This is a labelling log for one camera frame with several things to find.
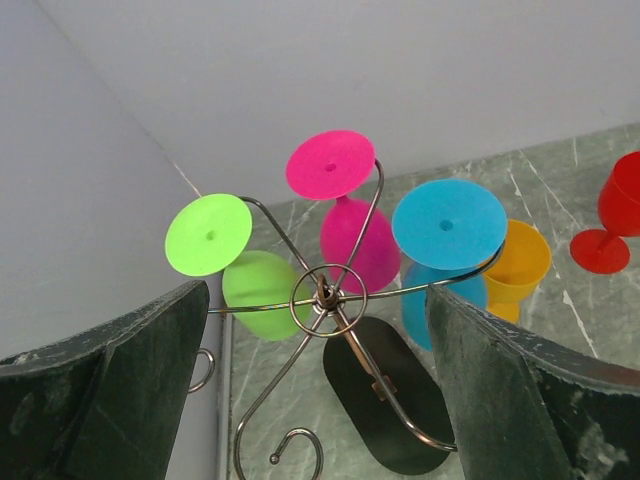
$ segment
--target metal ring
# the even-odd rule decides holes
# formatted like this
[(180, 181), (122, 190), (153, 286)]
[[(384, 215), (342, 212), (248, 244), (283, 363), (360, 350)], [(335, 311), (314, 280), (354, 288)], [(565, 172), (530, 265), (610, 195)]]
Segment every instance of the metal ring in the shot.
[[(302, 284), (302, 282), (303, 282), (303, 280), (305, 278), (307, 278), (309, 275), (311, 275), (312, 273), (317, 272), (318, 270), (320, 270), (322, 268), (330, 268), (330, 267), (341, 268), (341, 269), (345, 270), (346, 272), (351, 273), (354, 277), (356, 277), (356, 280), (358, 281), (358, 283), (362, 287), (362, 306), (360, 307), (360, 311), (355, 316), (353, 321), (351, 323), (349, 323), (342, 330), (338, 330), (338, 331), (331, 332), (331, 333), (318, 333), (315, 330), (311, 330), (310, 328), (307, 328), (302, 323), (302, 321), (298, 318), (298, 315), (296, 314), (296, 311), (295, 311), (294, 302), (295, 302), (296, 292), (298, 291), (298, 288), (300, 287), (300, 285)], [(308, 335), (311, 335), (311, 336), (314, 336), (314, 337), (332, 338), (332, 337), (337, 337), (337, 336), (340, 336), (340, 335), (342, 335), (344, 333), (347, 333), (349, 330), (351, 330), (353, 327), (355, 327), (356, 324), (360, 321), (360, 319), (364, 316), (365, 311), (367, 310), (367, 304), (368, 303), (369, 303), (369, 294), (367, 293), (367, 286), (364, 284), (364, 281), (362, 280), (362, 277), (360, 277), (360, 275), (358, 275), (356, 273), (356, 271), (353, 270), (353, 268), (347, 267), (346, 265), (342, 265), (340, 263), (323, 263), (321, 265), (317, 265), (317, 266), (315, 266), (313, 268), (308, 269), (306, 272), (304, 272), (300, 276), (300, 278), (298, 278), (298, 281), (293, 286), (293, 290), (291, 290), (291, 297), (289, 298), (289, 311), (291, 312), (291, 316), (293, 317), (293, 321), (296, 322), (296, 325), (298, 325), (298, 328), (300, 330), (302, 330), (302, 331), (306, 332)]]
[(216, 359), (213, 356), (213, 353), (211, 353), (211, 350), (207, 348), (199, 348), (198, 352), (196, 353), (196, 357), (198, 355), (204, 355), (205, 357), (207, 357), (207, 361), (208, 361), (207, 373), (205, 373), (202, 380), (200, 380), (195, 385), (189, 387), (189, 390), (187, 390), (187, 394), (195, 393), (198, 390), (200, 390), (202, 387), (204, 387), (209, 382), (209, 380), (211, 380), (211, 377), (213, 377), (213, 372), (215, 372), (216, 370)]

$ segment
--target marble surface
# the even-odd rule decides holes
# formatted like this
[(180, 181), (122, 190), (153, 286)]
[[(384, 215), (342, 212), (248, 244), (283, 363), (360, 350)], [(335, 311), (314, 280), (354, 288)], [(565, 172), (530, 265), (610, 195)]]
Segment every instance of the marble surface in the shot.
[[(629, 267), (611, 276), (582, 270), (568, 251), (576, 233), (600, 225), (596, 200), (615, 161), (638, 149), (640, 124), (387, 179), (380, 208), (390, 216), (409, 190), (437, 178), (465, 178), (487, 187), (503, 202), (510, 218), (535, 225), (553, 251), (549, 274), (522, 305), (520, 325), (586, 355), (640, 369), (639, 239), (628, 242), (633, 254)], [(383, 165), (393, 161), (380, 160)], [(365, 185), (356, 196), (371, 198), (373, 188), (371, 184)], [(318, 234), (329, 207), (327, 202), (299, 200), (272, 209), (311, 264), (322, 263)], [(278, 253), (293, 264), (295, 259), (266, 219), (258, 213), (254, 219), (250, 248)], [(397, 297), (371, 301), (368, 312), (388, 321), (406, 338)], [(303, 334), (270, 343), (253, 337), (236, 323), (234, 336), (232, 432), (240, 417), (287, 361)], [(407, 342), (435, 375), (432, 355), (411, 340)], [(325, 378), (323, 346), (320, 339), (311, 342), (249, 423), (241, 454), (247, 478), (311, 478), (315, 455), (305, 438), (291, 442), (280, 465), (269, 463), (270, 453), (294, 427), (309, 428), (322, 441), (323, 478), (411, 478), (384, 469), (370, 456)], [(231, 472), (230, 478), (237, 478), (235, 472)], [(453, 480), (463, 479), (464, 475), (454, 454), (436, 471), (412, 478)]]

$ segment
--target metal wine glass holder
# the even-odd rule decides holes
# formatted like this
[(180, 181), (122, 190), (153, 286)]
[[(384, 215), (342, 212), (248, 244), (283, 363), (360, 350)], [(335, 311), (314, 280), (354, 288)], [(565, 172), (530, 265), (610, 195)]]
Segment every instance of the metal wine glass holder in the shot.
[[(291, 367), (295, 364), (298, 358), (302, 355), (304, 350), (309, 345), (310, 341), (314, 338), (331, 338), (340, 335), (345, 335), (347, 341), (349, 342), (349, 346), (353, 350), (354, 355), (358, 358), (362, 367), (370, 373), (376, 383), (379, 386), (380, 393), (384, 397), (386, 401), (389, 402), (389, 405), (393, 408), (395, 414), (402, 422), (402, 424), (421, 442), (424, 444), (446, 452), (456, 452), (457, 447), (454, 443), (447, 443), (436, 438), (431, 437), (428, 433), (422, 431), (418, 428), (412, 420), (405, 413), (402, 405), (399, 403), (395, 394), (393, 392), (392, 387), (385, 380), (384, 375), (380, 371), (378, 365), (375, 360), (369, 353), (368, 349), (364, 346), (364, 344), (360, 341), (358, 335), (353, 331), (353, 328), (360, 321), (360, 319), (364, 316), (367, 306), (370, 300), (377, 300), (382, 298), (394, 297), (397, 295), (406, 295), (410, 293), (415, 293), (421, 290), (426, 290), (427, 287), (431, 285), (449, 285), (452, 283), (461, 282), (464, 280), (468, 280), (469, 278), (475, 277), (476, 275), (482, 274), (485, 270), (489, 269), (500, 257), (502, 250), (504, 248), (504, 243), (500, 246), (500, 248), (492, 255), (490, 260), (483, 264), (482, 266), (467, 272), (463, 275), (458, 275), (455, 277), (451, 277), (444, 280), (438, 280), (434, 282), (425, 283), (422, 285), (417, 285), (409, 288), (399, 288), (396, 290), (383, 291), (377, 293), (368, 293), (366, 285), (360, 275), (356, 271), (353, 270), (351, 264), (353, 263), (362, 240), (367, 232), (367, 228), (371, 221), (371, 217), (376, 209), (378, 201), (382, 195), (382, 190), (384, 187), (384, 171), (382, 165), (378, 160), (375, 161), (375, 166), (378, 172), (378, 182), (375, 193), (373, 195), (373, 199), (370, 203), (368, 213), (363, 222), (360, 233), (357, 237), (353, 250), (345, 264), (338, 263), (324, 263), (320, 265), (316, 265), (311, 267), (309, 263), (304, 259), (302, 254), (298, 251), (293, 242), (289, 239), (286, 232), (282, 229), (282, 227), (278, 224), (274, 216), (271, 214), (269, 209), (264, 206), (258, 200), (251, 197), (240, 197), (245, 203), (252, 204), (256, 206), (258, 209), (262, 211), (262, 213), (267, 217), (269, 222), (273, 225), (273, 228), (278, 232), (284, 243), (287, 245), (291, 253), (295, 256), (300, 266), (304, 269), (304, 273), (298, 278), (295, 283), (291, 295), (289, 298), (289, 302), (287, 303), (278, 303), (271, 305), (256, 305), (250, 307), (222, 307), (222, 308), (212, 308), (209, 309), (209, 314), (220, 314), (223, 318), (226, 317), (227, 314), (234, 314), (239, 312), (260, 312), (260, 311), (268, 311), (268, 310), (278, 310), (278, 309), (286, 309), (288, 308), (291, 312), (291, 316), (295, 321), (298, 328), (305, 332), (305, 337), (302, 339), (298, 347), (294, 350), (291, 357), (287, 362), (282, 366), (280, 371), (276, 374), (276, 376), (271, 380), (271, 382), (267, 385), (264, 391), (260, 394), (260, 396), (253, 402), (253, 404), (249, 407), (247, 412), (241, 418), (233, 440), (233, 465), (236, 471), (236, 474), (241, 480), (246, 480), (246, 476), (244, 474), (244, 470), (242, 468), (242, 462), (240, 459), (241, 453), (241, 442), (244, 431), (247, 427), (247, 424), (256, 413), (256, 411), (260, 408), (260, 406), (264, 403), (267, 397), (271, 394), (271, 392), (276, 388), (276, 386), (280, 383), (280, 381), (285, 377), (285, 375), (289, 372)], [(327, 281), (327, 278), (323, 274), (318, 274), (319, 270), (335, 267), (342, 271), (337, 281), (333, 284)], [(350, 273), (352, 274), (362, 288), (362, 294), (359, 295), (346, 295), (343, 290), (340, 289), (342, 282), (344, 281), (346, 275)], [(304, 282), (307, 278), (314, 282), (315, 293), (312, 295), (312, 298), (306, 300), (295, 300), (296, 292), (302, 282)], [(344, 305), (348, 302), (361, 302), (360, 309), (357, 315), (353, 318), (348, 318), (344, 313)], [(307, 327), (303, 321), (298, 317), (295, 311), (295, 307), (301, 305), (311, 305), (313, 311), (316, 313), (316, 319), (313, 321), (310, 327)], [(336, 322), (338, 330), (330, 333), (322, 333), (318, 332), (318, 328), (322, 324), (327, 317), (333, 318)], [(198, 351), (199, 354), (204, 354), (208, 357), (209, 361), (209, 369), (205, 378), (198, 382), (196, 385), (191, 387), (190, 393), (201, 388), (210, 378), (211, 373), (213, 373), (213, 360), (210, 352), (206, 351), (206, 349), (201, 349)], [(308, 438), (316, 453), (316, 464), (315, 470), (312, 475), (312, 480), (317, 480), (320, 478), (324, 466), (324, 453), (322, 449), (322, 444), (317, 437), (317, 435), (307, 428), (295, 427), (289, 430), (282, 440), (280, 444), (277, 446), (275, 451), (269, 456), (269, 462), (272, 465), (277, 465), (280, 461), (281, 456), (287, 448), (287, 445), (297, 435), (302, 435)]]

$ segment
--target red wine glass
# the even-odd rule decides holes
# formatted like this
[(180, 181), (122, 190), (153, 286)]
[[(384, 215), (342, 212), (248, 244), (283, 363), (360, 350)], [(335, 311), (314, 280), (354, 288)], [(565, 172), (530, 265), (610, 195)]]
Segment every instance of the red wine glass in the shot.
[(621, 237), (640, 236), (640, 152), (618, 160), (598, 198), (603, 229), (580, 232), (571, 241), (571, 256), (585, 270), (611, 274), (624, 269), (631, 252)]

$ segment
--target glass base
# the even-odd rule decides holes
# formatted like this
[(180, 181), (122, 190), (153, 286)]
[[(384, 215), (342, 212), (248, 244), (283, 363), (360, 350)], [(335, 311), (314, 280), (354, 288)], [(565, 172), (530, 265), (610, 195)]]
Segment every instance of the glass base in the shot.
[(625, 241), (606, 230), (585, 230), (573, 237), (571, 256), (585, 270), (610, 275), (623, 270), (631, 260)]

